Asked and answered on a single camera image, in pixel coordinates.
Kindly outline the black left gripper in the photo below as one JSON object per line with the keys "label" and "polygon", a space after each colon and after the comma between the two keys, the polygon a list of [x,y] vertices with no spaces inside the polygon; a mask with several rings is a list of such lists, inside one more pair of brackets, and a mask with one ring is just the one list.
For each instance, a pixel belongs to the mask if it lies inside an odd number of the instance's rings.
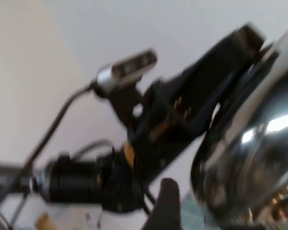
{"label": "black left gripper", "polygon": [[183,72],[168,81],[156,81],[144,95],[138,124],[128,132],[126,159],[137,173],[155,173],[160,161],[171,162],[208,130],[221,92],[221,77]]}

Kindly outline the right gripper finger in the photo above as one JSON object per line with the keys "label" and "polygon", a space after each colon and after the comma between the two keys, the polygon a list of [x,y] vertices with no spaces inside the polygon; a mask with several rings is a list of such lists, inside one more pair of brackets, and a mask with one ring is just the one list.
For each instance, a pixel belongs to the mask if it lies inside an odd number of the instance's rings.
{"label": "right gripper finger", "polygon": [[146,229],[180,229],[180,191],[173,179],[165,178],[161,181],[156,204],[146,221]]}

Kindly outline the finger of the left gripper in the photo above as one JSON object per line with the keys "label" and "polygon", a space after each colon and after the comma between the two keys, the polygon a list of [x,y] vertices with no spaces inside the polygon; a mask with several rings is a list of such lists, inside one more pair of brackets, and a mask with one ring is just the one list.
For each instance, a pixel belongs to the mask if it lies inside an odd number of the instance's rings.
{"label": "finger of the left gripper", "polygon": [[218,41],[200,59],[176,76],[173,108],[179,121],[208,117],[222,94],[257,56],[265,37],[250,23]]}

